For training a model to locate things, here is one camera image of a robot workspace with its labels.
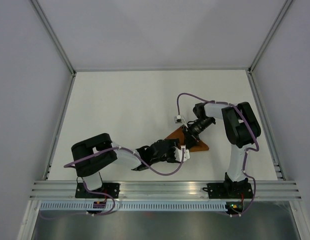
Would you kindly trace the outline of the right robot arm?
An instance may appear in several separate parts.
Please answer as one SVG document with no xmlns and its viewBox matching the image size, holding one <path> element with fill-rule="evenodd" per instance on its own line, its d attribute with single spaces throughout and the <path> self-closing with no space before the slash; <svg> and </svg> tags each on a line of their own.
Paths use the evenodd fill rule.
<svg viewBox="0 0 310 240">
<path fill-rule="evenodd" d="M 200 134 L 216 119 L 223 121 L 225 134 L 231 144 L 230 163 L 221 184 L 209 183 L 207 191 L 217 198 L 224 194 L 228 198 L 241 194 L 252 195 L 252 187 L 245 175 L 248 151 L 258 151 L 257 138 L 261 135 L 261 127 L 248 102 L 237 105 L 226 103 L 197 103 L 193 108 L 196 120 L 182 126 L 184 144 L 187 149 L 200 143 Z"/>
</svg>

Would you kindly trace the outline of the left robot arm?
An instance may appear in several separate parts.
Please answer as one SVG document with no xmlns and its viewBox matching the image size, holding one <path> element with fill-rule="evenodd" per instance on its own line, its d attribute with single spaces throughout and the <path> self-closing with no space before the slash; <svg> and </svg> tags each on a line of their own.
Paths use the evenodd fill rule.
<svg viewBox="0 0 310 240">
<path fill-rule="evenodd" d="M 83 180 L 86 191 L 93 198 L 104 193 L 103 179 L 100 171 L 111 164 L 123 165 L 132 171 L 151 170 L 160 176 L 171 176 L 189 158 L 186 146 L 179 146 L 179 139 L 160 139 L 151 145 L 130 149 L 116 144 L 107 133 L 80 141 L 71 147 L 73 161 L 65 168 L 76 170 L 77 177 Z M 179 164 L 176 170 L 163 173 L 152 165 L 167 162 Z"/>
</svg>

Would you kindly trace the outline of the brown satin napkin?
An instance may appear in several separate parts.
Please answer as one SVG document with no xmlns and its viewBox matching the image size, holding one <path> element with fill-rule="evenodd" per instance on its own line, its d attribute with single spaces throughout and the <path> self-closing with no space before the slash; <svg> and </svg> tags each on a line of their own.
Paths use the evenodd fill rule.
<svg viewBox="0 0 310 240">
<path fill-rule="evenodd" d="M 169 134 L 165 139 L 179 139 L 178 148 L 180 148 L 181 146 L 185 146 L 183 127 L 180 126 L 175 131 L 173 131 L 171 134 Z M 209 146 L 206 143 L 204 143 L 202 140 L 200 140 L 198 146 L 192 147 L 191 149 L 189 149 L 189 151 L 193 153 L 193 152 L 208 151 L 209 149 L 210 149 Z"/>
</svg>

